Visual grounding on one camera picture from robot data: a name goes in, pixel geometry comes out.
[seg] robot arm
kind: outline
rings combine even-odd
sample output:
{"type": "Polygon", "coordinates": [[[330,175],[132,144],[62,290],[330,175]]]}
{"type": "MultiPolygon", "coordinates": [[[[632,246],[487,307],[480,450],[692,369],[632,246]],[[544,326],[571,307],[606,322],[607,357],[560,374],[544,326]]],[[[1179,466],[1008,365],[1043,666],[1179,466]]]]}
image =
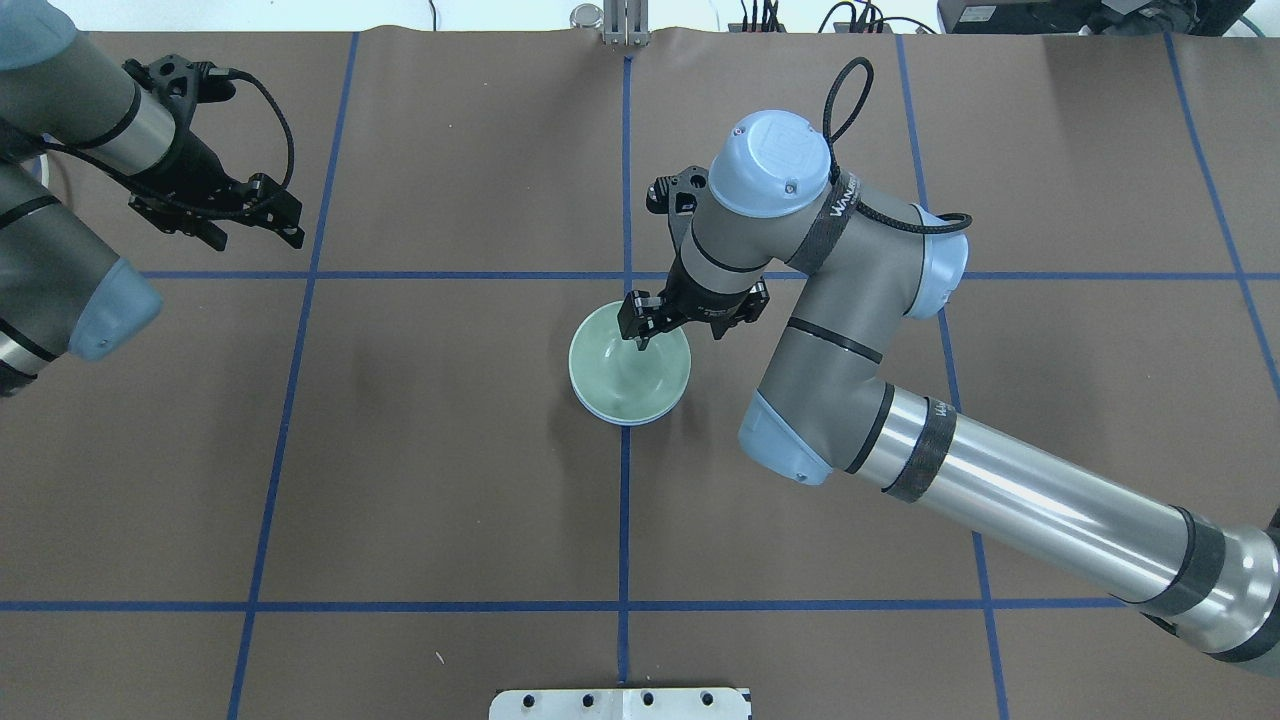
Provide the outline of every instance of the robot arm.
{"type": "Polygon", "coordinates": [[[302,206],[285,190],[292,135],[256,78],[177,55],[122,69],[45,0],[0,0],[0,397],[68,350],[101,359],[161,306],[128,260],[18,165],[45,150],[109,174],[161,232],[223,250],[227,233],[214,220],[229,219],[302,247],[302,206]],[[230,99],[233,79],[257,86],[280,117],[289,150],[283,184],[262,173],[228,177],[191,132],[196,105],[230,99]]]}
{"type": "Polygon", "coordinates": [[[676,259],[657,299],[628,295],[622,336],[643,346],[701,320],[718,338],[759,316],[764,265],[786,261],[809,281],[742,421],[748,455],[805,484],[854,474],[1096,583],[1217,660],[1280,676],[1280,514],[1266,530],[1219,528],[876,377],[901,318],[932,316],[959,283],[966,223],[838,172],[827,126],[755,113],[709,170],[654,183],[649,208],[668,215],[676,259]]]}

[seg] black cable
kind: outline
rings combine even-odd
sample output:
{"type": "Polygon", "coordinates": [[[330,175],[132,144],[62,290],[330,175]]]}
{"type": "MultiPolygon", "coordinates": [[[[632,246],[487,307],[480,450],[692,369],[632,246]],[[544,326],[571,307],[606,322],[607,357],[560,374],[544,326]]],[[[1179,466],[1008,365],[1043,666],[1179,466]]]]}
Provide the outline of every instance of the black cable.
{"type": "Polygon", "coordinates": [[[831,90],[827,91],[827,102],[822,108],[822,138],[827,141],[827,149],[831,150],[831,182],[840,179],[840,165],[836,163],[836,141],[845,135],[845,131],[854,124],[854,120],[863,111],[867,96],[872,94],[873,82],[876,82],[876,70],[872,68],[872,61],[859,56],[850,60],[840,70],[836,81],[831,83],[831,90]],[[840,126],[840,129],[836,132],[831,132],[831,113],[835,110],[836,97],[840,95],[840,88],[845,85],[845,78],[849,77],[849,73],[854,72],[854,68],[863,68],[867,73],[867,82],[863,85],[861,95],[858,96],[858,104],[854,105],[852,111],[849,113],[849,118],[845,119],[845,124],[840,126]]]}
{"type": "Polygon", "coordinates": [[[293,131],[289,129],[289,122],[284,119],[284,111],[280,110],[280,105],[275,101],[275,97],[271,96],[270,91],[266,90],[266,86],[262,85],[261,81],[259,81],[256,77],[253,77],[252,74],[250,74],[250,73],[247,73],[244,70],[237,70],[234,68],[228,68],[227,69],[227,77],[228,77],[228,79],[242,79],[242,81],[252,85],[253,87],[256,87],[259,90],[259,92],[262,94],[262,97],[266,99],[268,105],[271,106],[271,110],[275,113],[275,117],[280,120],[280,129],[284,131],[284,145],[285,145],[285,152],[287,152],[287,156],[288,156],[288,159],[285,161],[285,168],[284,168],[284,179],[280,181],[280,187],[278,187],[275,190],[275,192],[273,192],[271,195],[266,196],[261,202],[257,202],[253,206],[242,208],[239,210],[215,210],[212,208],[198,208],[196,205],[188,205],[187,202],[183,202],[180,200],[174,200],[172,197],[166,197],[164,193],[161,193],[161,192],[159,192],[156,190],[152,190],[150,187],[146,187],[145,184],[138,183],[133,178],[131,178],[131,177],[120,173],[119,170],[116,170],[115,168],[108,165],[106,163],[102,163],[101,160],[99,160],[96,158],[91,158],[90,155],[86,155],[84,152],[81,152],[79,150],[77,150],[74,147],[68,147],[65,145],[60,145],[60,143],[56,143],[56,142],[49,142],[49,141],[44,141],[44,140],[40,142],[40,145],[45,150],[52,150],[52,151],[56,151],[56,152],[64,152],[67,155],[70,155],[72,158],[77,158],[79,160],[83,160],[83,161],[88,163],[90,165],[93,165],[95,168],[97,168],[97,169],[102,170],[104,173],[106,173],[108,176],[110,176],[111,179],[114,179],[114,181],[119,182],[120,184],[123,184],[124,188],[128,190],[129,192],[132,192],[133,195],[138,195],[141,197],[147,197],[147,199],[151,199],[151,200],[157,200],[160,202],[164,202],[165,205],[170,205],[170,206],[177,208],[178,210],[182,210],[184,213],[192,213],[195,215],[200,215],[201,218],[207,218],[210,220],[230,220],[230,219],[234,219],[234,218],[248,217],[250,214],[253,213],[255,208],[261,208],[261,206],[270,205],[271,202],[275,202],[275,200],[279,199],[279,197],[282,197],[285,193],[285,191],[289,188],[289,181],[293,179],[293,165],[294,165],[293,131]]]}
{"type": "Polygon", "coordinates": [[[822,18],[822,24],[818,26],[818,32],[819,33],[822,31],[827,29],[827,20],[831,19],[831,15],[835,15],[836,10],[838,10],[840,8],[842,8],[845,5],[849,5],[849,23],[850,23],[850,26],[852,23],[858,22],[858,6],[854,5],[852,3],[850,3],[849,0],[842,0],[841,3],[836,3],[835,5],[831,6],[829,10],[827,10],[827,17],[822,18]]]}
{"type": "Polygon", "coordinates": [[[1249,28],[1249,29],[1252,29],[1253,35],[1256,35],[1258,37],[1266,37],[1266,33],[1262,32],[1262,28],[1260,28],[1253,20],[1251,20],[1249,18],[1245,18],[1244,15],[1240,15],[1240,24],[1244,26],[1244,27],[1247,27],[1247,28],[1249,28]]]}
{"type": "Polygon", "coordinates": [[[854,32],[855,28],[858,29],[858,32],[867,32],[868,29],[870,29],[872,26],[867,20],[872,18],[872,8],[874,6],[876,5],[872,5],[870,3],[865,3],[863,6],[863,13],[858,15],[858,24],[850,27],[849,32],[854,32]]]}
{"type": "MultiPolygon", "coordinates": [[[[870,60],[867,58],[854,58],[840,73],[836,74],[836,81],[831,83],[831,90],[827,91],[827,102],[822,108],[822,137],[827,141],[827,149],[831,151],[831,182],[835,184],[840,181],[841,169],[840,164],[836,163],[836,141],[845,135],[858,119],[858,115],[863,111],[863,105],[867,104],[867,96],[872,92],[872,83],[876,82],[876,70],[872,68],[870,60]],[[854,72],[854,68],[863,68],[867,73],[867,82],[863,85],[863,92],[858,96],[858,102],[854,105],[849,118],[845,120],[840,129],[831,132],[831,113],[836,106],[836,97],[840,95],[840,88],[845,85],[845,78],[849,73],[854,72]]],[[[882,225],[891,227],[902,232],[909,232],[914,234],[945,234],[957,231],[963,231],[970,224],[973,224],[973,218],[964,213],[947,213],[945,215],[938,215],[940,220],[947,220],[945,225],[920,225],[915,223],[905,223],[896,218],[891,218],[874,208],[868,206],[861,199],[858,200],[855,209],[867,218],[876,220],[882,225]]]]}
{"type": "Polygon", "coordinates": [[[932,27],[922,23],[920,20],[918,20],[915,18],[904,18],[904,17],[900,17],[900,15],[893,15],[892,18],[881,18],[878,20],[879,22],[879,29],[876,31],[876,32],[884,32],[884,23],[887,23],[890,20],[906,20],[909,23],[915,23],[915,24],[923,27],[924,31],[928,32],[929,35],[937,35],[937,32],[934,32],[934,29],[932,27]]]}

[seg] blue joint cap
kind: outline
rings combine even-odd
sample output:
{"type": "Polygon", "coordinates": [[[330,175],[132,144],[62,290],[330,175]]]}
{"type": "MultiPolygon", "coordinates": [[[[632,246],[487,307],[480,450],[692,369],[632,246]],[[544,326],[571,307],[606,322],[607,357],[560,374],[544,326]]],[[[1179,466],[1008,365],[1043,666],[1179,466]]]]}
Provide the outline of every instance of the blue joint cap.
{"type": "Polygon", "coordinates": [[[786,110],[742,118],[712,160],[712,195],[748,218],[781,218],[828,187],[831,151],[809,120],[786,110]]]}
{"type": "Polygon", "coordinates": [[[88,299],[67,347],[84,360],[101,360],[155,320],[163,305],[142,273],[120,258],[88,299]]]}
{"type": "MultiPolygon", "coordinates": [[[[929,214],[928,210],[914,205],[920,211],[920,224],[925,227],[938,227],[947,224],[946,220],[929,214]]],[[[938,314],[942,306],[951,299],[951,293],[960,286],[964,278],[964,268],[969,264],[969,237],[964,232],[947,234],[924,236],[924,265],[920,268],[920,290],[915,292],[915,301],[906,311],[908,318],[924,320],[938,314]]]]}
{"type": "Polygon", "coordinates": [[[751,405],[737,430],[737,442],[751,460],[797,483],[820,486],[833,470],[778,415],[760,391],[751,396],[751,405]]]}
{"type": "Polygon", "coordinates": [[[0,0],[0,70],[38,65],[76,40],[76,23],[45,0],[0,0]]]}

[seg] blue tape line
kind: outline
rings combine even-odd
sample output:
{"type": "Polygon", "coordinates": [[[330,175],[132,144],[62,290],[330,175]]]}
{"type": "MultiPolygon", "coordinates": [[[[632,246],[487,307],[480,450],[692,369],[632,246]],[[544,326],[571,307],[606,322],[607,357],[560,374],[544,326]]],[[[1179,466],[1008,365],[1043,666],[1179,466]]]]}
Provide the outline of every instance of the blue tape line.
{"type": "Polygon", "coordinates": [[[311,249],[311,268],[307,287],[302,293],[302,309],[298,313],[298,332],[293,341],[293,360],[289,363],[289,379],[284,389],[284,407],[280,411],[280,429],[275,439],[275,456],[271,461],[271,479],[266,488],[266,503],[262,507],[262,525],[257,536],[257,553],[253,559],[253,577],[250,580],[248,603],[244,612],[244,625],[241,630],[239,652],[236,657],[236,674],[232,679],[232,694],[227,706],[227,719],[236,720],[239,715],[241,693],[244,689],[244,671],[248,667],[250,644],[253,642],[255,605],[262,589],[262,570],[266,566],[266,547],[271,537],[271,520],[275,516],[275,498],[280,487],[280,470],[284,466],[284,448],[289,439],[289,421],[293,418],[293,400],[297,395],[298,372],[302,366],[302,350],[307,338],[307,324],[311,318],[311,301],[315,296],[316,270],[320,269],[320,252],[324,249],[324,233],[329,220],[329,202],[333,199],[333,179],[338,170],[338,155],[342,149],[342,131],[347,120],[347,101],[351,97],[351,79],[356,70],[356,53],[360,47],[360,33],[351,33],[351,47],[347,51],[347,72],[342,82],[342,96],[338,101],[338,119],[333,129],[333,143],[329,149],[329,168],[325,173],[324,195],[320,200],[320,213],[316,220],[315,240],[311,249]]]}
{"type": "Polygon", "coordinates": [[[154,600],[10,600],[0,612],[244,612],[247,602],[154,600]]]}
{"type": "MultiPolygon", "coordinates": [[[[982,610],[979,598],[955,600],[631,600],[634,612],[876,612],[982,610]]],[[[1128,607],[1114,597],[995,598],[996,610],[1112,610],[1128,607]]],[[[532,601],[132,601],[132,600],[13,600],[0,601],[0,612],[273,612],[307,614],[503,614],[503,612],[618,612],[612,600],[532,601]]]]}
{"type": "Polygon", "coordinates": [[[980,600],[634,600],[635,612],[865,612],[980,610],[980,600]]]}
{"type": "Polygon", "coordinates": [[[911,161],[915,163],[915,193],[920,196],[920,206],[929,209],[929,191],[924,187],[924,161],[920,159],[920,137],[915,132],[915,108],[911,104],[911,77],[906,69],[906,49],[902,36],[895,35],[897,44],[897,74],[902,78],[902,106],[906,110],[906,135],[911,141],[911,161]]]}
{"type": "Polygon", "coordinates": [[[412,612],[412,614],[495,614],[495,612],[617,612],[613,601],[480,601],[480,602],[259,602],[259,612],[412,612]]]}
{"type": "MultiPolygon", "coordinates": [[[[146,270],[159,281],[666,281],[667,273],[635,270],[146,270]]],[[[1103,273],[1092,270],[970,270],[966,281],[1236,281],[1238,273],[1103,273]]],[[[767,281],[806,281],[790,270],[764,273],[767,281]]],[[[1280,273],[1244,273],[1247,281],[1275,282],[1280,273]]]]}
{"type": "Polygon", "coordinates": [[[623,273],[590,270],[320,270],[321,281],[618,281],[623,273]]]}
{"type": "Polygon", "coordinates": [[[973,556],[978,564],[978,588],[982,591],[983,624],[987,626],[987,650],[991,674],[996,683],[996,710],[1000,720],[1009,720],[1009,693],[1005,691],[1005,662],[1000,656],[1000,634],[996,632],[996,606],[991,601],[991,577],[987,574],[987,550],[982,533],[973,533],[973,556]]]}
{"type": "MultiPolygon", "coordinates": [[[[897,68],[902,77],[902,104],[906,109],[906,131],[911,140],[911,159],[915,161],[915,188],[920,195],[920,206],[929,209],[929,195],[924,182],[924,161],[920,158],[920,141],[915,127],[915,109],[911,104],[911,79],[906,65],[906,47],[902,45],[902,36],[895,35],[897,45],[897,68]]],[[[956,378],[955,354],[951,350],[951,328],[947,324],[947,311],[943,307],[938,313],[938,333],[942,337],[942,357],[947,366],[947,386],[951,391],[951,405],[956,411],[961,410],[960,382],[956,378]]],[[[987,647],[991,653],[991,676],[996,691],[996,707],[1000,711],[1000,720],[1009,720],[1009,698],[1005,692],[1005,669],[1000,659],[1000,637],[996,633],[996,611],[991,603],[991,582],[987,577],[987,555],[982,544],[982,536],[973,533],[973,555],[978,569],[978,585],[982,588],[982,614],[987,625],[987,647]]]]}
{"type": "MultiPolygon", "coordinates": [[[[622,292],[631,292],[631,63],[622,59],[622,292]]],[[[618,684],[631,665],[631,428],[620,430],[618,452],[618,684]]]]}
{"type": "Polygon", "coordinates": [[[1257,336],[1258,348],[1262,351],[1262,361],[1271,375],[1271,389],[1275,392],[1276,400],[1280,400],[1280,372],[1276,369],[1267,333],[1262,328],[1262,318],[1258,316],[1258,307],[1253,304],[1253,291],[1249,290],[1244,265],[1240,263],[1240,252],[1235,247],[1235,238],[1231,236],[1231,225],[1226,222],[1226,213],[1222,210],[1222,201],[1217,193],[1217,183],[1213,182],[1213,173],[1210,172],[1208,160],[1204,159],[1204,150],[1201,147],[1199,132],[1196,129],[1196,118],[1192,117],[1192,106],[1187,100],[1187,88],[1183,86],[1183,72],[1178,65],[1178,53],[1174,51],[1174,37],[1167,32],[1165,33],[1165,51],[1169,54],[1169,67],[1174,73],[1174,87],[1178,90],[1178,102],[1183,106],[1183,119],[1187,120],[1187,133],[1192,140],[1192,150],[1196,151],[1196,161],[1199,163],[1201,174],[1204,177],[1204,187],[1208,190],[1208,199],[1213,204],[1217,227],[1222,231],[1222,242],[1226,243],[1226,254],[1231,256],[1231,266],[1235,268],[1235,278],[1240,284],[1240,295],[1244,296],[1244,306],[1249,311],[1249,322],[1253,324],[1253,334],[1257,336]]]}
{"type": "Polygon", "coordinates": [[[618,488],[618,684],[627,682],[631,603],[631,428],[621,429],[621,486],[618,488]]]}
{"type": "Polygon", "coordinates": [[[145,270],[142,277],[154,281],[302,281],[306,270],[145,270]]]}
{"type": "Polygon", "coordinates": [[[1114,597],[1028,597],[992,600],[991,606],[996,610],[1115,610],[1129,607],[1123,601],[1114,597]]]}
{"type": "Polygon", "coordinates": [[[942,340],[942,363],[947,369],[947,389],[951,392],[951,405],[957,413],[964,413],[960,400],[960,378],[956,373],[956,356],[951,347],[951,324],[947,323],[947,309],[938,310],[938,336],[942,340]]]}
{"type": "Polygon", "coordinates": [[[631,61],[622,59],[622,290],[631,292],[631,61]]]}
{"type": "Polygon", "coordinates": [[[1235,273],[1094,273],[1071,270],[970,270],[966,281],[1234,281],[1235,273]]]}

